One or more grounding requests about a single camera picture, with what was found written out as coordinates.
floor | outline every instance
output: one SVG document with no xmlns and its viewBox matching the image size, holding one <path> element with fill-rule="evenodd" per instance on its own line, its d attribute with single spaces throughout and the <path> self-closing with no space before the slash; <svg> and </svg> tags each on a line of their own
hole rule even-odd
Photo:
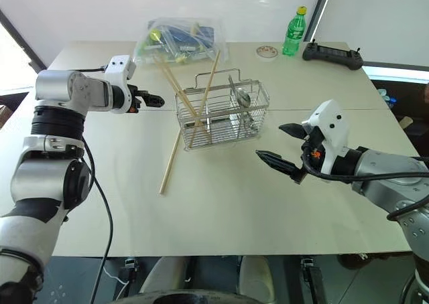
<svg viewBox="0 0 429 304">
<path fill-rule="evenodd" d="M 283 256 L 268 256 L 278 304 L 288 304 Z M 106 264 L 117 275 L 124 258 L 114 258 Z M 405 280 L 414 270 L 411 256 L 373 260 L 367 266 L 350 271 L 342 267 L 335 255 L 316 256 L 315 263 L 322 271 L 326 298 L 329 304 L 397 303 Z M 136 294 L 157 258 L 138 258 L 142 270 L 130 295 Z M 88 303 L 99 267 L 98 258 L 53 257 L 46 269 L 45 285 L 36 304 Z M 198 258 L 194 289 L 217 289 L 235 292 L 237 282 L 236 256 L 203 256 Z M 103 273 L 95 303 L 112 300 L 116 280 Z M 310 289 L 302 283 L 305 304 L 311 304 Z"/>
</svg>

plastic bag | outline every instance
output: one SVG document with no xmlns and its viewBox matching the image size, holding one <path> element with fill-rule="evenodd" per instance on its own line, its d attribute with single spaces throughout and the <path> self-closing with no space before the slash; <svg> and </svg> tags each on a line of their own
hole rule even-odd
<svg viewBox="0 0 429 304">
<path fill-rule="evenodd" d="M 159 18 L 147 25 L 147 32 L 134 49 L 137 65 L 153 64 L 154 55 L 167 62 L 187 64 L 210 58 L 228 60 L 228 48 L 219 21 L 207 18 Z"/>
</svg>

basket handle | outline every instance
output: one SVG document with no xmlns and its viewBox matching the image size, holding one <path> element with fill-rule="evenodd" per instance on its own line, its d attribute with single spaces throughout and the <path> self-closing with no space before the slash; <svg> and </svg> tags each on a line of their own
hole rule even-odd
<svg viewBox="0 0 429 304">
<path fill-rule="evenodd" d="M 242 80 L 241 79 L 241 71 L 240 71 L 240 69 L 239 68 L 229 68 L 229 69 L 227 69 L 227 70 L 220 70 L 220 71 L 214 71 L 214 74 L 217 74 L 217 73 L 225 73 L 225 72 L 237 72 L 237 74 L 238 74 L 238 80 L 240 81 L 240 82 L 242 82 L 242 81 L 246 81 L 246 80 Z M 194 88 L 198 88 L 198 77 L 199 76 L 203 76 L 203 75 L 209 75 L 210 74 L 210 72 L 205 72 L 205 73 L 199 73 L 199 74 L 197 74 L 196 76 L 195 76 L 195 87 Z"/>
</svg>

black remote controller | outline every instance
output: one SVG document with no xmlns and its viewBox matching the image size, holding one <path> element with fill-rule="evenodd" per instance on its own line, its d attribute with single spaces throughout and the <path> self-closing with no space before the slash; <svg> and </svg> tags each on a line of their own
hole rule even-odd
<svg viewBox="0 0 429 304">
<path fill-rule="evenodd" d="M 328 48 L 326 46 L 317 45 L 317 43 L 308 43 L 302 58 L 309 60 L 324 60 L 332 63 L 338 63 L 347 66 L 350 70 L 358 70 L 363 65 L 363 60 L 359 54 L 360 48 L 357 51 L 343 51 L 336 48 Z"/>
</svg>

bottle cap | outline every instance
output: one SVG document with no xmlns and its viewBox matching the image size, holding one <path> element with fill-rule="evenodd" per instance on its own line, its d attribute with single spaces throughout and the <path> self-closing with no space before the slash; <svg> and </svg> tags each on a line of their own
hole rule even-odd
<svg viewBox="0 0 429 304">
<path fill-rule="evenodd" d="M 160 42 L 161 40 L 160 40 L 160 38 L 161 38 L 161 31 L 160 30 L 158 30 L 158 29 L 156 29 L 156 28 L 153 28 L 151 31 L 150 31 L 150 39 L 151 40 L 153 40 L 153 41 L 157 41 L 157 42 Z"/>
<path fill-rule="evenodd" d="M 300 15 L 305 15 L 307 13 L 307 7 L 299 6 L 298 9 L 296 10 L 296 13 Z"/>
<path fill-rule="evenodd" d="M 387 90 L 385 88 L 379 88 L 377 91 L 378 91 L 378 93 L 380 93 L 381 96 L 387 94 Z"/>
</svg>

